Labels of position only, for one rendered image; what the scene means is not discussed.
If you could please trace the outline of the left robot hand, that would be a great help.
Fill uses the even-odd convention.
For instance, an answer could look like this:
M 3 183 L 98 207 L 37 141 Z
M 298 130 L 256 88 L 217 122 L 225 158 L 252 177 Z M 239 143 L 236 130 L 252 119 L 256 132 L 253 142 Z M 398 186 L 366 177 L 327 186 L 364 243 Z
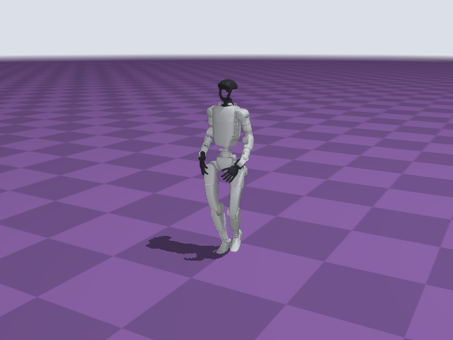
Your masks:
M 231 166 L 231 167 L 222 169 L 222 171 L 225 171 L 225 170 L 228 169 L 227 172 L 221 176 L 221 177 L 224 177 L 225 175 L 228 174 L 225 178 L 223 178 L 223 180 L 225 180 L 229 175 L 231 175 L 226 181 L 228 181 L 232 176 L 233 176 L 233 177 L 232 177 L 232 179 L 229 181 L 229 183 L 231 183 L 231 182 L 233 181 L 234 177 L 236 177 L 236 175 L 238 174 L 239 169 L 242 168 L 242 167 L 239 167 L 239 166 L 237 165 L 237 163 L 238 163 L 239 160 L 240 160 L 240 159 L 238 159 L 238 160 L 234 163 L 234 166 Z

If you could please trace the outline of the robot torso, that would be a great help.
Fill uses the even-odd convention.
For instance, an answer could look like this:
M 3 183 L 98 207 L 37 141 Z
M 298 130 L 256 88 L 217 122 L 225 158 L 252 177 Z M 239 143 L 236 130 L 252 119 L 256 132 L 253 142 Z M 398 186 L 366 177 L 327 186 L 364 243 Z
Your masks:
M 212 129 L 214 143 L 224 148 L 220 148 L 220 155 L 217 157 L 217 170 L 231 167 L 236 162 L 236 155 L 232 154 L 230 146 L 236 146 L 241 135 L 241 122 L 237 120 L 235 110 L 238 107 L 232 103 L 228 103 L 227 106 L 216 105 L 212 109 Z M 227 169 L 228 170 L 228 169 Z M 227 172 L 227 170 L 223 172 Z

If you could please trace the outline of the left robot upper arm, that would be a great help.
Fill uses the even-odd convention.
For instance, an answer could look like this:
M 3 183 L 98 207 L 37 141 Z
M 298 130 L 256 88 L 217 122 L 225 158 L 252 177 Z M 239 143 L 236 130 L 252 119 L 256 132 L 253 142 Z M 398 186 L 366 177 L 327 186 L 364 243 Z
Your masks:
M 237 108 L 235 110 L 236 118 L 241 122 L 241 127 L 245 133 L 245 136 L 242 139 L 244 144 L 248 144 L 248 138 L 253 136 L 252 127 L 250 122 L 250 114 L 246 109 Z

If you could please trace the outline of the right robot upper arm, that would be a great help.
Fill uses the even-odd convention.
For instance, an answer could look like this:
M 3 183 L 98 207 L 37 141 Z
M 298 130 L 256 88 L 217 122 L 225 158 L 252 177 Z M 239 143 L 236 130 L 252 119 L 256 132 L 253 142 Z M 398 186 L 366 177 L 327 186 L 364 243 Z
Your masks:
M 212 129 L 212 109 L 214 108 L 215 106 L 211 106 L 207 109 L 207 116 L 208 116 L 208 125 L 209 125 L 209 128 L 207 130 L 207 136 L 208 137 L 213 137 L 213 129 Z M 214 137 L 213 137 L 214 138 Z

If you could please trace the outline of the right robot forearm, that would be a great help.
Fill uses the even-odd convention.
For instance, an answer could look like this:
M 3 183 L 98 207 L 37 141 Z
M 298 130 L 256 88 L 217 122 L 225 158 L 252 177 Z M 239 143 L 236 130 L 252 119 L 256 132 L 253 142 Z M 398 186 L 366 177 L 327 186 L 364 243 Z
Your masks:
M 211 137 L 208 137 L 207 133 L 206 133 L 205 138 L 204 138 L 204 142 L 202 143 L 202 146 L 201 146 L 200 151 L 198 153 L 199 157 L 200 157 L 201 151 L 205 152 L 205 156 L 206 156 L 212 141 L 213 141 L 213 139 L 211 139 Z

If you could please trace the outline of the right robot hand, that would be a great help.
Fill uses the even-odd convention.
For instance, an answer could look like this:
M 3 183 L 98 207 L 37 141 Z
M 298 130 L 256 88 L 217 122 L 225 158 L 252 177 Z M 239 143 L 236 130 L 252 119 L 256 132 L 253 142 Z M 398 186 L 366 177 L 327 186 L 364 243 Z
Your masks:
M 208 174 L 206 171 L 205 171 L 205 168 L 207 168 L 207 166 L 205 165 L 205 152 L 201 151 L 200 153 L 200 157 L 198 158 L 200 160 L 200 168 L 201 168 L 201 172 L 202 172 L 202 175 L 204 174 Z

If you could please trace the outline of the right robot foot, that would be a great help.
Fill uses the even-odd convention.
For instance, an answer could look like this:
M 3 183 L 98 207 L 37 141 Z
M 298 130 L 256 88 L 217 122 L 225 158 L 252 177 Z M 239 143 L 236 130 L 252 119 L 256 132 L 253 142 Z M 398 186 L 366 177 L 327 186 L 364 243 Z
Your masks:
M 226 242 L 221 243 L 221 245 L 218 248 L 218 250 L 216 251 L 216 253 L 223 254 L 224 252 L 226 252 L 229 249 L 229 247 L 231 246 L 231 239 L 228 238 L 228 240 L 229 240 L 229 242 L 227 242 L 227 244 L 226 244 Z

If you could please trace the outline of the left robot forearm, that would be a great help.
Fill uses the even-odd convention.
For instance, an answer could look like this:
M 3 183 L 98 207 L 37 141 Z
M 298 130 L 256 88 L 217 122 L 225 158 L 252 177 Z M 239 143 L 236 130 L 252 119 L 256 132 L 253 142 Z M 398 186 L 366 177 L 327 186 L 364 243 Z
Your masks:
M 243 150 L 242 150 L 241 156 L 239 158 L 240 160 L 237 163 L 237 165 L 239 167 L 242 167 L 249 160 L 250 153 L 253 149 L 253 143 L 254 143 L 254 138 L 253 138 L 253 136 L 250 136 L 248 138 L 248 144 L 245 144 L 243 146 Z

